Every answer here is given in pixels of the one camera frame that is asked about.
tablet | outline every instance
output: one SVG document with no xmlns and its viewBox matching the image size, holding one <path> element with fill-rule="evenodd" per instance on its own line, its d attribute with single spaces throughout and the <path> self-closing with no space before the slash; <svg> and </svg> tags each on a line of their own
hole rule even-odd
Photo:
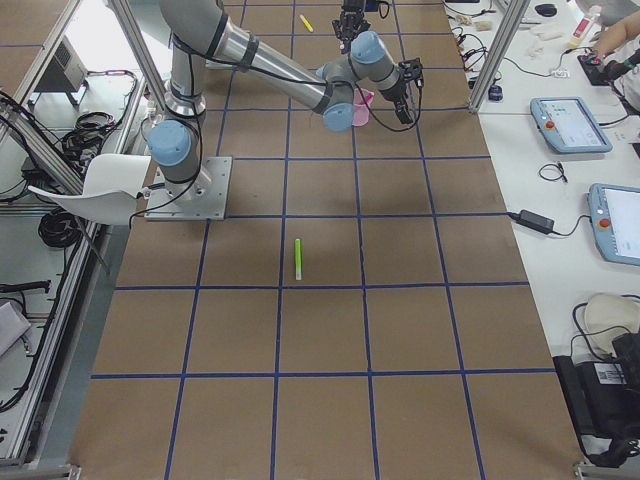
<svg viewBox="0 0 640 480">
<path fill-rule="evenodd" d="M 580 97 L 534 98 L 531 115 L 558 153 L 609 152 L 611 142 Z"/>
<path fill-rule="evenodd" d="M 596 245 L 605 260 L 640 265 L 640 188 L 596 183 L 588 200 Z"/>
</svg>

computer mouse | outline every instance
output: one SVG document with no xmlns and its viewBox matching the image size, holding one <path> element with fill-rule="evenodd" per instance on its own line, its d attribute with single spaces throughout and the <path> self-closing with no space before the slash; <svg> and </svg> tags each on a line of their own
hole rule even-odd
<svg viewBox="0 0 640 480">
<path fill-rule="evenodd" d="M 553 3 L 541 3 L 540 5 L 533 7 L 533 9 L 538 13 L 538 15 L 542 15 L 543 17 L 553 17 L 558 13 L 558 9 Z"/>
</svg>

person's arm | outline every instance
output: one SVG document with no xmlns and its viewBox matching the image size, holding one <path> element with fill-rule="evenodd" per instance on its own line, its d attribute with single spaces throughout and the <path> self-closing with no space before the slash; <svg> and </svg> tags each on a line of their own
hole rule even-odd
<svg viewBox="0 0 640 480">
<path fill-rule="evenodd" d="M 640 35 L 640 11 L 623 18 L 602 32 L 593 46 L 599 58 L 604 58 L 623 43 Z"/>
</svg>

pink object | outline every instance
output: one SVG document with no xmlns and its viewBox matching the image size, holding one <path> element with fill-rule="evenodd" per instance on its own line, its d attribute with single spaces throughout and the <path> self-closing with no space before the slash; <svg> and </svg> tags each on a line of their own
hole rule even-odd
<svg viewBox="0 0 640 480">
<path fill-rule="evenodd" d="M 356 90 L 353 97 L 353 126 L 361 127 L 366 125 L 369 121 L 369 108 L 373 102 L 374 93 L 369 90 L 362 89 L 364 98 L 360 94 L 359 90 Z"/>
</svg>

white sticker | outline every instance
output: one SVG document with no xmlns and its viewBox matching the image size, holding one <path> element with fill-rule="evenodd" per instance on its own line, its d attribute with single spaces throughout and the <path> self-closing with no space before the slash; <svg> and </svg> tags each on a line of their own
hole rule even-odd
<svg viewBox="0 0 640 480">
<path fill-rule="evenodd" d="M 598 380 L 602 385 L 626 385 L 622 367 L 620 365 L 612 365 L 611 363 L 596 363 L 596 373 Z"/>
</svg>

